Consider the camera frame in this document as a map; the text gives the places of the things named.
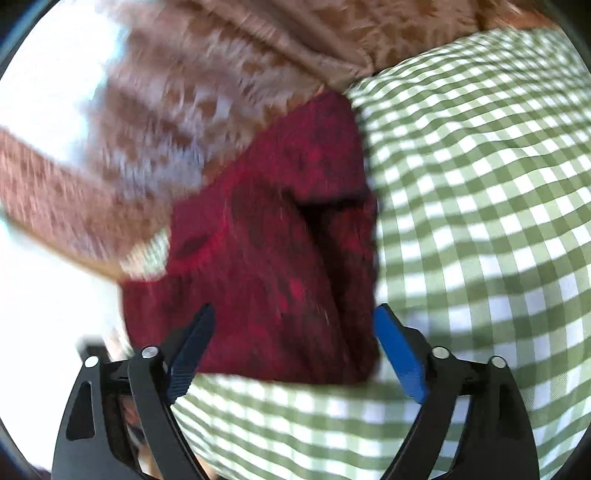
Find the red cloth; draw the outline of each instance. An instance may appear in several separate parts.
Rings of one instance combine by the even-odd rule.
[[[167,275],[123,285],[131,343],[158,345],[209,302],[216,330],[199,372],[366,380],[378,358],[375,219],[349,102],[322,94],[175,206]]]

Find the textile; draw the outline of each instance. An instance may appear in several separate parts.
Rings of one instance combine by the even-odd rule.
[[[71,88],[49,103],[52,108],[35,106],[28,113],[27,97],[36,95],[29,91],[20,108],[16,102],[12,118],[0,114],[10,142],[24,141],[23,148],[34,150],[1,165],[0,201],[37,236],[100,260],[122,260],[134,245],[166,228],[174,201],[210,183],[257,132],[327,85],[345,88],[429,48],[491,28],[509,10],[506,0],[99,0],[102,17],[92,17],[92,3],[62,0],[44,19],[61,12],[62,23],[46,24],[45,36],[32,33],[40,44],[65,38],[68,31],[76,33],[74,43],[84,37],[95,42],[88,54],[71,59],[72,49],[62,50],[60,42],[52,51],[59,52],[52,72],[40,74],[34,62],[21,69],[14,90],[30,85],[36,92],[48,77]],[[99,33],[94,27],[103,17],[113,19],[119,31],[109,25]],[[107,58],[89,62],[101,49],[111,50]],[[104,75],[87,85],[97,70]],[[31,76],[41,78],[29,82]],[[56,120],[57,112],[73,109],[65,98],[79,90],[76,80],[86,93],[94,92],[92,100],[76,105],[84,119],[82,137],[75,145],[56,145],[70,136],[68,128],[76,130]],[[7,93],[9,103],[13,96]],[[11,129],[28,116],[21,124],[26,135]],[[46,128],[65,134],[48,136],[49,152],[25,138],[39,140]],[[52,155],[56,150],[72,151],[75,159],[64,165]],[[6,155],[3,144],[0,151]],[[98,193],[105,191],[97,202],[62,201],[64,191],[96,197],[97,186]],[[150,218],[154,203],[163,216]]]
[[[326,92],[175,205],[167,275],[122,284],[132,345],[159,345],[209,303],[216,326],[199,372],[367,380],[376,214],[349,101]]]
[[[507,360],[549,480],[591,423],[591,74],[562,32],[495,30],[347,96],[379,202],[376,303],[460,358]],[[367,480],[418,405],[383,358],[356,388],[198,375],[173,409],[227,478]]]

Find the metal screw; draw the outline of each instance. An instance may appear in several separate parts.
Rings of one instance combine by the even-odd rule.
[[[158,355],[158,347],[157,346],[147,346],[142,350],[142,357],[143,358],[154,358]]]
[[[449,357],[449,350],[443,346],[436,346],[431,353],[436,358],[446,359]]]
[[[99,362],[99,358],[97,356],[90,356],[86,360],[84,360],[84,366],[86,368],[92,368]]]
[[[507,366],[507,362],[501,356],[494,356],[491,358],[491,363],[497,368],[505,368]]]

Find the blue gripper pad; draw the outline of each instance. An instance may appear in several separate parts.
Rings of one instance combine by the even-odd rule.
[[[425,367],[411,349],[403,332],[394,323],[389,311],[384,307],[374,310],[374,332],[382,344],[404,392],[417,403],[422,404],[428,394]]]

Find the green gingham fabric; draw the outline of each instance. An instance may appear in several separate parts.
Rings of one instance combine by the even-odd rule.
[[[560,31],[496,30],[347,95],[380,204],[376,303],[460,358],[507,360],[549,479],[591,421],[591,74]],[[198,375],[174,406],[236,480],[378,479],[417,411],[385,360],[357,388]]]

